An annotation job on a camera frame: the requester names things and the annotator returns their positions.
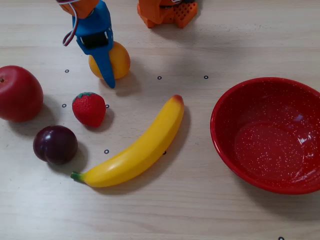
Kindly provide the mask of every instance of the toy fruit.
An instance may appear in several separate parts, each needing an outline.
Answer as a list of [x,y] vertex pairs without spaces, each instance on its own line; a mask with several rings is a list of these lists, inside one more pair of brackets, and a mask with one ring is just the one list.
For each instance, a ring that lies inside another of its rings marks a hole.
[[80,123],[98,128],[106,115],[106,103],[98,94],[83,92],[73,100],[72,110]]
[[76,135],[64,126],[47,126],[34,138],[35,155],[48,163],[62,165],[74,158],[78,150]]
[[29,71],[19,66],[0,68],[0,118],[12,122],[31,120],[43,102],[40,83]]
[[[114,78],[121,79],[129,72],[131,65],[130,56],[125,47],[122,46],[120,43],[114,41],[113,44],[113,48],[109,51],[109,57],[112,65]],[[96,75],[98,78],[103,79],[98,65],[91,55],[89,56],[89,65],[93,74]]]
[[71,178],[91,187],[102,188],[126,182],[147,170],[167,150],[184,116],[181,96],[173,96],[162,108],[149,129],[129,148],[84,174]]

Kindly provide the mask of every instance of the table surface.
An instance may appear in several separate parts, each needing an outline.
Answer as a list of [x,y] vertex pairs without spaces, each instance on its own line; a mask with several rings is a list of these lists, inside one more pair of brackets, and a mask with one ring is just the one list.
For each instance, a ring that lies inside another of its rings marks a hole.
[[[54,0],[0,0],[0,66],[28,69],[45,94],[34,120],[0,121],[0,239],[318,240],[320,192],[278,195],[239,179],[214,149],[209,122],[219,97],[248,79],[282,77],[320,91],[320,1],[199,0],[185,29],[152,30],[137,0],[106,2],[114,39],[132,61],[114,90],[75,41],[62,46],[71,19]],[[73,115],[81,92],[110,105],[95,131]],[[104,189],[70,179],[133,143],[174,94],[186,105],[181,129],[148,171]],[[73,162],[53,167],[35,157],[33,138],[48,125],[75,132]]]

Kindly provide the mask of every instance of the banana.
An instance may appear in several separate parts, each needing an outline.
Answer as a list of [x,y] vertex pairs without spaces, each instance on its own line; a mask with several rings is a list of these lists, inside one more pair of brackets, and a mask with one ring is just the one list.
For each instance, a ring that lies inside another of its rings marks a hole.
[[87,173],[73,172],[71,178],[94,188],[124,183],[142,174],[168,149],[184,116],[185,105],[174,95],[164,105],[149,129],[129,148]]

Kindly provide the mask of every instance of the toy orange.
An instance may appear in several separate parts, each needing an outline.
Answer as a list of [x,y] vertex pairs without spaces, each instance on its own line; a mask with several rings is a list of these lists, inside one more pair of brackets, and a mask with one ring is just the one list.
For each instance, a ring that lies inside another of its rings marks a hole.
[[[128,74],[131,61],[130,56],[124,46],[114,41],[113,48],[109,51],[110,62],[115,79],[121,79]],[[89,66],[94,75],[103,79],[99,67],[93,56],[89,56]]]

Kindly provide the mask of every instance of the plum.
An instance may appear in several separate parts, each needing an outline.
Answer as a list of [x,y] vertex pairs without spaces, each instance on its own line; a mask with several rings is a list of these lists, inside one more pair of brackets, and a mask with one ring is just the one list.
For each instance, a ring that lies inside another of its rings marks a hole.
[[76,135],[64,126],[47,126],[35,136],[35,155],[50,164],[66,164],[74,158],[78,150]]

